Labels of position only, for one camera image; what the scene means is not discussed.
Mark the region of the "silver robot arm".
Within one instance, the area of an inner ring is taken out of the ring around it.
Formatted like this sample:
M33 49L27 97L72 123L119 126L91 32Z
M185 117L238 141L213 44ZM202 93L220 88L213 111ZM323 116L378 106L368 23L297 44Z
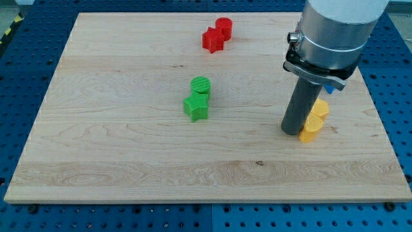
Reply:
M307 0L287 36L283 68L314 84L342 90L361 59L388 0Z

